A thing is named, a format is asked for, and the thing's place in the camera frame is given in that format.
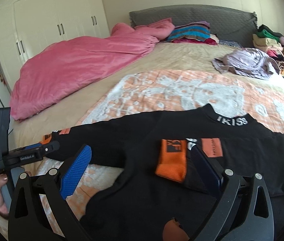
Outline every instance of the blue striped pillow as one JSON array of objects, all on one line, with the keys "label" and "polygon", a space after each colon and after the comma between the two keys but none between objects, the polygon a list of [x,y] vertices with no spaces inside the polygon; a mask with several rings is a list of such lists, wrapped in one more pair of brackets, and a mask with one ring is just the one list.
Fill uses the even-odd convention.
[{"label": "blue striped pillow", "polygon": [[205,41],[210,38],[210,24],[205,21],[189,23],[177,26],[167,38],[168,42],[176,39],[189,38],[198,41]]}]

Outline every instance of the gray garment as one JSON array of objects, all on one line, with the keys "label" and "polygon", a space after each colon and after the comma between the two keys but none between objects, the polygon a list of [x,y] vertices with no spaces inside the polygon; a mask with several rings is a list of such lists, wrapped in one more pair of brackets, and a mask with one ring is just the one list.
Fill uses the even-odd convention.
[{"label": "gray garment", "polygon": [[280,69],[274,59],[259,49],[245,48],[236,50],[223,58],[212,60],[213,66],[220,73],[230,71],[234,74],[268,80]]}]

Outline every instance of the pink duvet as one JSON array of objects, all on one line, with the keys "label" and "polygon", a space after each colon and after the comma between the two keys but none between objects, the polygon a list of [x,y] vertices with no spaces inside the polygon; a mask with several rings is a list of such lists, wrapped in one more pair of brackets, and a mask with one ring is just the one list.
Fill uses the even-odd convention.
[{"label": "pink duvet", "polygon": [[149,54],[173,29],[170,19],[137,30],[119,23],[105,39],[83,36],[52,44],[21,68],[9,103],[11,116],[31,117],[117,72]]}]

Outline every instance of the gray quilted headboard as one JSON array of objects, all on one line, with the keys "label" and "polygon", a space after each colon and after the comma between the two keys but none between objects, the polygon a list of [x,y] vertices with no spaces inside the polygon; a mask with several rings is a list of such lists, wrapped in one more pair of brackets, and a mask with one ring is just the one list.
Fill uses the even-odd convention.
[{"label": "gray quilted headboard", "polygon": [[253,47],[252,34],[257,31],[255,13],[202,4],[170,5],[130,12],[132,27],[148,25],[170,17],[175,26],[207,21],[210,23],[211,33],[217,34],[220,40],[235,41],[243,47]]}]

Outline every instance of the patterned blanket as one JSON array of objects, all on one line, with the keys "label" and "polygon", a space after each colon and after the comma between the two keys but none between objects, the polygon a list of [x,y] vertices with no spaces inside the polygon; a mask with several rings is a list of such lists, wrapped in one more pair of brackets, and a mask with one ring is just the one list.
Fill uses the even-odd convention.
[{"label": "patterned blanket", "polygon": [[[258,87],[219,74],[192,70],[154,70],[125,76],[101,98],[77,125],[107,121],[124,115],[155,110],[189,110],[211,103],[223,116],[249,113],[274,132],[284,133],[284,92]],[[37,173],[44,174],[61,162],[49,160]],[[67,202],[78,219],[96,192],[110,187],[122,172],[119,168],[89,165],[75,193]],[[42,197],[45,211],[56,233],[61,234]]]}]

